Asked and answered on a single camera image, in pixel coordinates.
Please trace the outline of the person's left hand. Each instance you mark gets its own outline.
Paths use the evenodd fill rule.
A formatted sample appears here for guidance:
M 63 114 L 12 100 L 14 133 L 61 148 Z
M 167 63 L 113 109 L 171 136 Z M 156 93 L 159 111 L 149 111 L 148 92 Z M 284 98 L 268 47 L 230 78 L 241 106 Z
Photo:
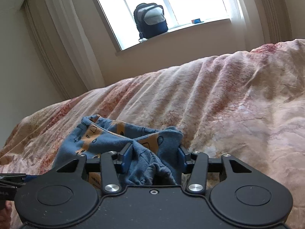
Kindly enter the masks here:
M 10 229 L 11 226 L 12 202 L 6 201 L 5 208 L 0 212 L 0 229 Z

